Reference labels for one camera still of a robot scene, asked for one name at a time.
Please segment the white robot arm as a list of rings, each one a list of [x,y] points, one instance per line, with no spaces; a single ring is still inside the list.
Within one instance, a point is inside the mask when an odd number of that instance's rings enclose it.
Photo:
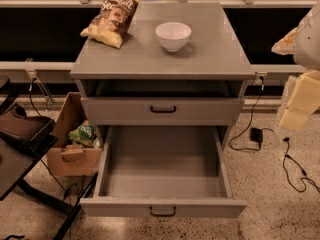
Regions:
[[[306,71],[289,77],[278,110],[276,132],[291,136],[299,131],[320,107],[320,3],[304,16],[298,26],[271,48],[279,55],[292,55]]]

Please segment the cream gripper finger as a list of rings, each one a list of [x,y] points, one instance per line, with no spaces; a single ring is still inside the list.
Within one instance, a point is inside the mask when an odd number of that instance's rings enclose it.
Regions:
[[[296,32],[297,28],[293,28],[272,46],[271,51],[279,55],[292,55],[295,47]]]

